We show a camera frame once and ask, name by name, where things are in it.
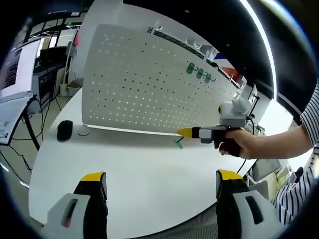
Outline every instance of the human hand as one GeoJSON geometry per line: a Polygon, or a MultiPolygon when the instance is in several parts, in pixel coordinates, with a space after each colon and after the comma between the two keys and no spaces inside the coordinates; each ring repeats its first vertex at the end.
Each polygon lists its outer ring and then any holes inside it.
{"type": "Polygon", "coordinates": [[[256,137],[251,133],[239,129],[235,131],[227,131],[225,139],[219,145],[219,152],[232,155],[233,144],[227,139],[233,139],[239,146],[239,156],[244,159],[253,159],[257,151],[256,137]]]}

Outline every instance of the desk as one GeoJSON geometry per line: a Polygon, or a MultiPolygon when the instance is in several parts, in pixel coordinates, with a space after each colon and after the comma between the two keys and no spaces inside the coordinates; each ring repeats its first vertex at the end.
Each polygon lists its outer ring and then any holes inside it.
{"type": "Polygon", "coordinates": [[[30,137],[37,150],[40,145],[36,140],[28,117],[27,108],[33,101],[33,97],[23,97],[0,104],[0,145],[10,145],[14,131],[22,117],[29,131],[30,137]]]}
{"type": "MultiPolygon", "coordinates": [[[[80,137],[82,89],[45,133],[29,190],[30,216],[47,222],[47,212],[72,193],[86,174],[105,171],[109,208],[108,238],[134,238],[174,227],[216,202],[215,172],[237,171],[243,159],[221,156],[213,144],[185,145],[176,136],[90,129],[80,137]],[[56,140],[62,120],[73,121],[70,140],[56,140]]],[[[253,165],[247,160],[244,175],[253,165]]]]}

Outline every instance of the ceiling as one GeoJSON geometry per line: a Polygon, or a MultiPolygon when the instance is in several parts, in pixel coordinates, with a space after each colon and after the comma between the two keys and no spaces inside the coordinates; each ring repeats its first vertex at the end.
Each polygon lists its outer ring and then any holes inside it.
{"type": "MultiPolygon", "coordinates": [[[[166,15],[189,27],[218,49],[242,73],[249,85],[269,98],[273,92],[270,63],[261,35],[239,0],[185,1],[124,0],[166,15]]],[[[278,92],[303,111],[317,75],[312,64],[290,30],[259,1],[249,1],[267,34],[275,61],[278,92]]],[[[278,99],[294,116],[297,112],[278,99]]]]}

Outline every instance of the gray carpet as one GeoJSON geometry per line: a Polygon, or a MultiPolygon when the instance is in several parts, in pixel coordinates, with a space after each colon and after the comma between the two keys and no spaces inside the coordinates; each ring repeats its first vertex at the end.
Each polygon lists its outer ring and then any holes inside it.
{"type": "Polygon", "coordinates": [[[173,229],[139,239],[217,239],[216,205],[173,229]]]}

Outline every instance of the black computer mouse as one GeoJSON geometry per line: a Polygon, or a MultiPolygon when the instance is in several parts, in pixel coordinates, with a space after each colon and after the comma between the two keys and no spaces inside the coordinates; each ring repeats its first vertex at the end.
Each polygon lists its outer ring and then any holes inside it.
{"type": "Polygon", "coordinates": [[[73,122],[70,120],[62,121],[58,126],[56,138],[59,142],[65,142],[71,138],[73,130],[73,122]]]}

